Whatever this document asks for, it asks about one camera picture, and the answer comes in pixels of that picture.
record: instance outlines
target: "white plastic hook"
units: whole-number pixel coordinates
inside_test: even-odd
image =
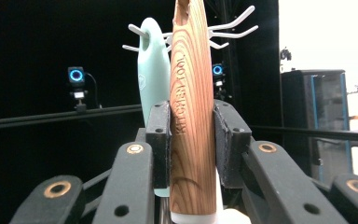
[[[165,34],[162,34],[162,37],[170,37],[170,36],[172,36],[172,32],[170,32],[170,33],[165,33]]]
[[[122,47],[123,47],[123,49],[127,49],[127,50],[130,50],[130,51],[139,52],[139,49],[138,49],[138,48],[135,48],[135,47],[131,47],[131,46],[128,46],[128,45],[123,45]]]
[[[209,45],[214,48],[214,49],[222,49],[228,46],[228,43],[225,43],[223,45],[218,45],[216,43],[214,43],[212,40],[209,41]]]
[[[169,33],[171,35],[169,35],[166,39],[165,39],[165,43],[172,45],[172,33]]]
[[[134,24],[129,25],[129,30],[133,31],[134,33],[136,33],[137,35],[139,35],[141,37],[149,38],[149,35],[147,33],[142,31],[141,28],[139,28],[138,26],[136,26]]]
[[[249,30],[242,32],[240,34],[215,33],[213,31],[208,31],[208,32],[209,32],[210,37],[217,36],[217,37],[225,37],[225,38],[241,38],[241,37],[244,37],[244,36],[250,34],[253,31],[257,30],[257,28],[258,28],[258,26],[256,25],[256,26],[250,28]]]
[[[244,12],[242,12],[242,14],[236,20],[232,21],[231,23],[211,26],[211,27],[208,27],[208,30],[212,30],[212,31],[213,30],[223,30],[223,29],[230,29],[230,28],[236,27],[242,21],[244,21],[250,14],[252,14],[252,12],[254,12],[254,11],[255,11],[255,7],[250,6]]]

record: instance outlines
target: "black background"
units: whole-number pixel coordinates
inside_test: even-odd
[[[281,126],[278,1],[239,1],[231,11],[232,20],[251,5],[255,12],[235,31],[259,26],[236,40],[239,112],[250,125]],[[121,47],[139,44],[128,24],[141,26],[152,17],[163,33],[170,32],[173,7],[173,0],[0,1],[0,119],[73,111],[76,102],[69,95],[68,66],[83,66],[96,78],[103,107],[140,104],[137,53]],[[205,7],[208,24],[220,24],[221,15]],[[218,38],[213,41],[221,43]],[[221,63],[220,50],[212,49],[212,61]],[[93,108],[89,78],[86,89],[86,103]],[[55,175],[77,175],[87,181],[110,168],[115,150],[132,141],[143,126],[141,116],[131,113],[0,130],[0,223],[10,221],[41,181]]]

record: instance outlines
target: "mint green handle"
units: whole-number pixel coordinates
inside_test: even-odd
[[[170,98],[171,64],[157,22],[146,18],[141,30],[149,36],[140,36],[138,55],[138,84],[146,126],[151,107]]]

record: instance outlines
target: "wood grain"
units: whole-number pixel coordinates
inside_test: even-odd
[[[172,33],[172,168],[174,213],[215,213],[213,80],[202,0],[176,0]]]

